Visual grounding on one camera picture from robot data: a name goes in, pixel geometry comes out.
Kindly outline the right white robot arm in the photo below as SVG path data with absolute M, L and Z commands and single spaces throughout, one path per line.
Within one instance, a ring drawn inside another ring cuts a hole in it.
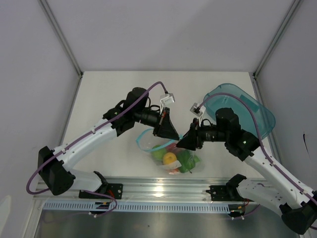
M 285 169 L 257 137 L 243 130 L 231 108 L 221 108 L 215 115 L 216 123 L 211 125 L 194 118 L 176 146 L 195 151 L 204 142 L 223 142 L 231 155 L 255 169 L 273 186 L 258 185 L 237 174 L 227 183 L 227 196 L 232 200 L 250 199 L 280 216 L 293 232 L 305 234 L 317 220 L 317 192 Z

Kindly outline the dark green toy bell pepper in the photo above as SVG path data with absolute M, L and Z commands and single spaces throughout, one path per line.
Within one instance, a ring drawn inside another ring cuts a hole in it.
M 190 150 L 180 151 L 176 154 L 176 157 L 181 164 L 181 167 L 178 168 L 181 173 L 191 172 L 191 170 L 196 167 L 196 164 L 201 161 L 201 159 Z

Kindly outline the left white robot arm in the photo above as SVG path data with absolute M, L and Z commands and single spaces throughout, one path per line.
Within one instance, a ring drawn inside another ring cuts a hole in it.
M 133 88 L 126 99 L 109 109 L 80 137 L 52 150 L 43 147 L 38 155 L 38 174 L 55 196 L 75 189 L 80 191 L 81 198 L 103 198 L 109 190 L 106 178 L 97 171 L 82 172 L 75 170 L 74 166 L 98 146 L 119 137 L 136 123 L 152 127 L 156 137 L 178 140 L 179 135 L 170 120 L 168 107 L 174 101 L 173 94 L 165 93 L 157 110 L 154 110 L 148 90 Z

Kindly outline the clear zip bag teal zipper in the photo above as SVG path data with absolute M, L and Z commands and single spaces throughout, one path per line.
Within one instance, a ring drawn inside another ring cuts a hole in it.
M 201 172 L 202 159 L 194 151 L 178 148 L 177 142 L 155 137 L 152 129 L 144 130 L 136 139 L 138 148 L 146 153 L 160 170 L 170 175 Z

